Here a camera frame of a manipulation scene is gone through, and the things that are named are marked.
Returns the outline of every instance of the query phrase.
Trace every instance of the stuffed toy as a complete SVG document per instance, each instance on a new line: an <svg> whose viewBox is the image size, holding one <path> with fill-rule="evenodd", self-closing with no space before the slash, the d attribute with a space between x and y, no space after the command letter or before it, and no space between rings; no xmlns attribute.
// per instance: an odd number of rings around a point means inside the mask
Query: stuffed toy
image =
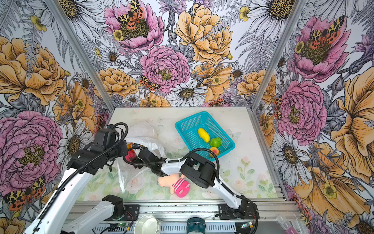
<svg viewBox="0 0 374 234"><path fill-rule="evenodd" d="M170 193L174 193L178 197L184 197L190 190L190 183L184 179L184 175L179 177L178 173L171 174L170 176L160 177L158 179L159 185L161 187L170 187Z"/></svg>

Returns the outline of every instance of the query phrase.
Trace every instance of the wire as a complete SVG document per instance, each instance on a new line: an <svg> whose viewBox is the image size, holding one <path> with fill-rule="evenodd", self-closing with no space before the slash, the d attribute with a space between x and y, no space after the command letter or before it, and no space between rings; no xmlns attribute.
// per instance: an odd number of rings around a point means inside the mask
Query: wire
<svg viewBox="0 0 374 234"><path fill-rule="evenodd" d="M81 167L79 167L77 170L75 170L62 184L61 186L59 187L59 189L56 191L56 193L51 197L51 199L49 200L49 202L46 204L46 206L44 207L42 213L40 214L39 216L39 223L38 225L34 228L34 232L35 233L35 230L37 230L37 227L39 226L41 220L45 217L45 215L47 214L47 212L49 211L49 209L51 208L52 204L54 203L54 201L57 199L58 195L60 194L60 192L62 191L62 189L77 175L79 174L80 172L82 172L88 165L90 165L92 162L96 161L97 159L99 159L100 157L106 155L108 152L110 152L111 150L113 150L115 147L117 147L121 142L123 142L123 140L125 139L127 133L129 132L129 127L127 126L127 124L125 123L116 123L114 124L114 127L118 126L118 125L123 125L125 126L125 132L123 132L123 129L121 129L121 138L118 139L112 146L110 146L108 149L106 149L105 151L99 153L98 155L96 155L94 158L90 159L88 162L86 162L84 165L82 165Z"/></svg>

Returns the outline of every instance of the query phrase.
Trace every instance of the white table surface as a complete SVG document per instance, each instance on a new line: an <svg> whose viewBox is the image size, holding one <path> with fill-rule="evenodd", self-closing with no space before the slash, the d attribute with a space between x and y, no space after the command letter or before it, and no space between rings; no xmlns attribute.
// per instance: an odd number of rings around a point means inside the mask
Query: white table surface
<svg viewBox="0 0 374 234"><path fill-rule="evenodd" d="M220 175L223 179L248 198L276 198L273 182L245 107L117 108L110 119L110 124L125 122L132 126L137 122L146 121L157 132L158 140L163 143L167 157L180 158L189 150L174 124L201 111L209 112L236 144L235 149L219 159ZM99 169L78 200L97 201L108 194L122 197L124 200L181 199L175 194L170 195L169 188L160 187L157 176L150 170L137 175L141 170L132 166L127 167L132 179L126 184L126 191L123 193L119 186L117 167L115 162L112 172L107 166ZM191 183L189 193L182 199L218 198L219 196L209 189Z"/></svg>

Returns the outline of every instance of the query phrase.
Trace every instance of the blue plastic basket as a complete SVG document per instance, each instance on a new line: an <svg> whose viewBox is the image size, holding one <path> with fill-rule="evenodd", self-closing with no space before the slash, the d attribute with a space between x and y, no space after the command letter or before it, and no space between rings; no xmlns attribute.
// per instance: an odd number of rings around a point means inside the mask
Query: blue plastic basket
<svg viewBox="0 0 374 234"><path fill-rule="evenodd" d="M176 122L175 128L181 135L189 150L196 148L211 148L209 142L205 143L205 141L199 137L197 132L199 128L203 128L209 134L211 139L216 137L222 139L222 144L220 147L218 147L218 150L220 151L217 156L218 158L235 148L235 143L233 140L206 111L191 115L190 117ZM214 161L214 158L210 157L209 153L206 151L199 151L197 153L206 159Z"/></svg>

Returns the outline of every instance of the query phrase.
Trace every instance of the pink peony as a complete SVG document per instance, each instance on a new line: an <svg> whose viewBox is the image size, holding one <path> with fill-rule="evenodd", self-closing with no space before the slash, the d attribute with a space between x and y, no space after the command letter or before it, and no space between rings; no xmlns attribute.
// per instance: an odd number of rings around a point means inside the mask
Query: pink peony
<svg viewBox="0 0 374 234"><path fill-rule="evenodd" d="M166 46L154 47L140 58L143 75L160 86L159 91L169 93L170 88L186 83L190 78L190 67L186 57Z"/></svg>
<svg viewBox="0 0 374 234"><path fill-rule="evenodd" d="M121 15L128 14L130 11L130 4L117 8L105 8L104 17L106 19L107 32L113 34L113 41L120 43L119 51L122 54L129 55L137 53L141 50L147 50L154 45L162 43L164 34L164 24L161 16L157 18L156 13L152 11L149 4L147 6L139 0L140 7L144 9L144 19L141 19L135 29L128 29L122 27L117 18Z"/></svg>
<svg viewBox="0 0 374 234"><path fill-rule="evenodd" d="M295 54L291 58L291 70L296 74L301 74L305 79L313 79L320 83L332 74L334 74L339 67L345 62L348 52L344 53L347 44L350 30L347 28L347 17L344 17L344 22L340 28L339 37L332 43L327 44L322 42L316 49L312 49L310 44L310 32L313 30L324 31L328 29L333 22L327 22L327 18L321 21L320 18L311 17L301 30L301 35L298 36Z"/></svg>
<svg viewBox="0 0 374 234"><path fill-rule="evenodd" d="M56 178L60 127L51 118L35 111L0 119L0 192L25 191L36 180Z"/></svg>
<svg viewBox="0 0 374 234"><path fill-rule="evenodd" d="M327 110L323 100L321 88L312 81L291 81L282 96L279 131L292 135L302 146L311 144L326 124Z"/></svg>

